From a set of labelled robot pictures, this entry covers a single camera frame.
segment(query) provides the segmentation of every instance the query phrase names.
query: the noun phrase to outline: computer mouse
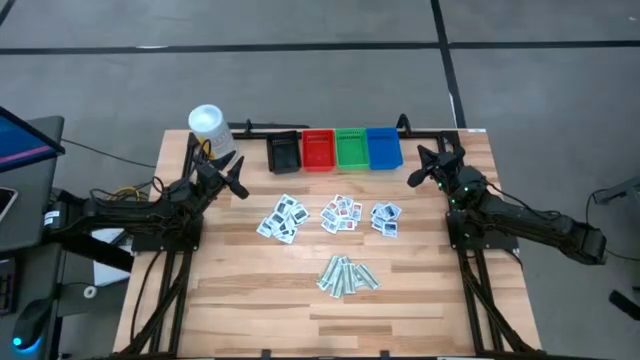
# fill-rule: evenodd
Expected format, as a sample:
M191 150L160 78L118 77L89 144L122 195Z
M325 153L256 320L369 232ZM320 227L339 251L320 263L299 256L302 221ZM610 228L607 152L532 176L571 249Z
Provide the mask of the computer mouse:
M19 351L34 346L49 320L53 297L34 300L20 313L13 328L13 346Z

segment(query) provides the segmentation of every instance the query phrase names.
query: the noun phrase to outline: monitor screen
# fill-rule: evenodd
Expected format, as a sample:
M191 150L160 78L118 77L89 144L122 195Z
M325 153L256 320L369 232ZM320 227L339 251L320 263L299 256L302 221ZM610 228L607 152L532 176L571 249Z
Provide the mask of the monitor screen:
M0 172L49 159L58 150L22 120L0 113Z

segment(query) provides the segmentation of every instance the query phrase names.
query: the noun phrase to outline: pile of cards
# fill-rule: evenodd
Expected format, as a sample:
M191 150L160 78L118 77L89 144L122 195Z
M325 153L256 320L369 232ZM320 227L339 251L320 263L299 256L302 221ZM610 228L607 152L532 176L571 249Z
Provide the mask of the pile of cards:
M402 209L392 203L377 203L371 209L371 227L382 236L398 237L398 218Z
M320 213L322 227L335 234L338 230L353 231L362 219L362 204L342 195L336 195Z
M309 218L309 212L296 199L284 194L278 200L273 213L262 219L256 232L266 238L272 235L287 244L293 243L298 226Z
M380 287L365 264L353 264L346 256L332 256L329 265L316 285L322 291L331 289L331 297L336 299L343 295L355 294L356 289L366 286L372 290Z

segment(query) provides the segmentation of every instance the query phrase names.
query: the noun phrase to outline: desk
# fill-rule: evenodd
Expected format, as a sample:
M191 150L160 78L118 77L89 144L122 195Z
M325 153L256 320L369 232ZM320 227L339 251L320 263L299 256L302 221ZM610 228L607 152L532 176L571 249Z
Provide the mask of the desk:
M498 184L484 132L460 131L465 162ZM165 184L180 177L188 132L165 132L156 176ZM458 258L449 248L445 196L433 183L412 189L409 174L420 167L416 146L435 141L401 140L404 166L395 171L336 171L273 175L264 140L236 140L245 155L241 182L251 195L240 200L225 190L205 212L200 249L194 253L178 357L474 354ZM293 245L265 239L255 229L283 194L301 201L311 218ZM335 194L363 203L355 232L331 235L320 211ZM370 226L376 202L403 209L399 237L383 238ZM518 263L501 250L486 251L493 295L512 327L539 347L527 289ZM316 277L332 255L369 266L382 286L343 299L317 289ZM153 254L136 257L114 351L129 343L129 329L144 272ZM136 321L139 331L153 311L164 255L151 271ZM479 306L485 347L491 349L486 316ZM172 319L164 321L166 349Z

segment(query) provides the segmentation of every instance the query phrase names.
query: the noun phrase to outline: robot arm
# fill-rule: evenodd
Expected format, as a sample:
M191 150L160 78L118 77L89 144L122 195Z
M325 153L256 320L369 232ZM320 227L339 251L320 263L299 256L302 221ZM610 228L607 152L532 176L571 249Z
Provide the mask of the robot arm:
M477 234L499 230L552 246L565 256L586 265L604 263L606 239L599 229L575 221L555 211L538 211L506 203L487 191L492 186L477 169L462 166L465 151L438 154L418 146L422 168L409 177L411 187L421 184L427 176L437 182L454 210L461 212L464 222L473 225Z
M169 247L177 250L192 247L190 235L199 234L202 214L225 187L242 199L249 196L239 182L244 157L227 175L220 172L234 155L235 152L217 160L194 155L196 181L191 182L190 176L177 180L162 189L160 198L152 202L81 199L65 193L48 209L58 216L46 224L46 236L55 241L97 229L123 228L134 236L134 248L139 239L146 245L154 242L158 248L167 248L167 244L175 245Z

